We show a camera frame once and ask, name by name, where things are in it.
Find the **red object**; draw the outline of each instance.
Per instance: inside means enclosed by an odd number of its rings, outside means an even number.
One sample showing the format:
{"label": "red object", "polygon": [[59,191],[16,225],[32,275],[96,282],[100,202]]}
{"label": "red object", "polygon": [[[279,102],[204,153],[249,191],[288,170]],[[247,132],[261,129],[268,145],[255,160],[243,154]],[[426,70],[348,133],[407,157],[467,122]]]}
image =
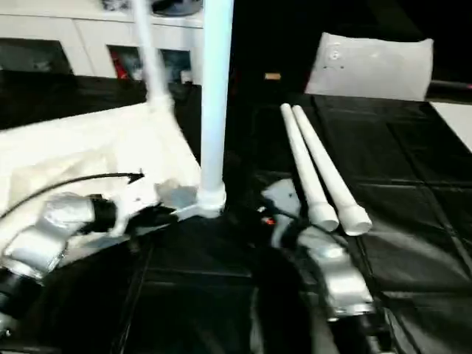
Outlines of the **red object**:
{"label": "red object", "polygon": [[122,80],[128,80],[128,73],[126,72],[125,67],[119,61],[118,55],[115,52],[111,52],[111,59],[115,67],[115,71],[117,72],[117,77]]}

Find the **pole base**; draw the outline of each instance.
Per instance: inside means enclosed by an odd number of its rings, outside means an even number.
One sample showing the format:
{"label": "pole base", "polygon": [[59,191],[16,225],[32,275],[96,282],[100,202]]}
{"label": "pole base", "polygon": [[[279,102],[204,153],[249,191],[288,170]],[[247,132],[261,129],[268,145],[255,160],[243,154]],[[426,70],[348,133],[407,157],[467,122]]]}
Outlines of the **pole base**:
{"label": "pole base", "polygon": [[204,218],[217,218],[223,212],[226,205],[226,188],[224,184],[217,190],[204,190],[197,192],[197,204],[200,216]]}

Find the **white tube end cap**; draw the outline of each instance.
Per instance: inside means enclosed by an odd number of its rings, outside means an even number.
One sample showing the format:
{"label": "white tube end cap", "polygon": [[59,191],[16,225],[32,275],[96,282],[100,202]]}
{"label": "white tube end cap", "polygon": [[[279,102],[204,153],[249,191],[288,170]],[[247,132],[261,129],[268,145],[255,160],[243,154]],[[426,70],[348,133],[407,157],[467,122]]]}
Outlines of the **white tube end cap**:
{"label": "white tube end cap", "polygon": [[311,205],[308,209],[308,217],[312,223],[321,227],[326,232],[336,230],[339,225],[336,212],[328,203]]}
{"label": "white tube end cap", "polygon": [[372,228],[366,210],[357,204],[340,209],[338,216],[344,232],[349,236],[365,234]]}
{"label": "white tube end cap", "polygon": [[221,215],[226,205],[226,188],[224,184],[217,190],[204,190],[200,188],[197,191],[197,203],[200,209],[200,216],[204,218],[217,218]]}

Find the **vertical white pole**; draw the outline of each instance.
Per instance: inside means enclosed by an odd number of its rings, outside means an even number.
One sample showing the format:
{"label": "vertical white pole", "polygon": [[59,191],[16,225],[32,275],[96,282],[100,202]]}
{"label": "vertical white pole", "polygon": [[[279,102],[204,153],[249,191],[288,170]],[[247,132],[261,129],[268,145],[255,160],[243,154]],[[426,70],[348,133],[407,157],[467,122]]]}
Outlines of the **vertical white pole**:
{"label": "vertical white pole", "polygon": [[131,0],[131,5],[139,40],[139,54],[145,73],[147,101],[151,107],[162,104],[171,105],[172,101],[165,80],[164,62],[153,44],[149,2],[148,0]]}
{"label": "vertical white pole", "polygon": [[233,0],[205,0],[198,204],[202,215],[208,218],[217,217],[226,203],[223,155],[232,17]]}

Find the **white cabinet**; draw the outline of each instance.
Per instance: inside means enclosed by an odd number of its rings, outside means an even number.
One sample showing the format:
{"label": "white cabinet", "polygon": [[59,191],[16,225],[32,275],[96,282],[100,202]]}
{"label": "white cabinet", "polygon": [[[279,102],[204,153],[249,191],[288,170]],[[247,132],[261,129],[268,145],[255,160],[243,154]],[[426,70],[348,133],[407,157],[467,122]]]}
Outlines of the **white cabinet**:
{"label": "white cabinet", "polygon": [[[156,48],[189,52],[201,84],[203,10],[150,21]],[[116,77],[109,47],[138,47],[133,31],[130,13],[105,11],[100,0],[0,0],[0,38],[58,41],[75,75]]]}
{"label": "white cabinet", "polygon": [[0,15],[0,38],[58,41],[75,75],[94,75],[74,20]]}
{"label": "white cabinet", "polygon": [[[132,23],[88,20],[75,23],[96,76],[117,76],[109,46],[139,46]],[[201,84],[203,29],[154,24],[152,30],[157,49],[189,52],[193,82]]]}

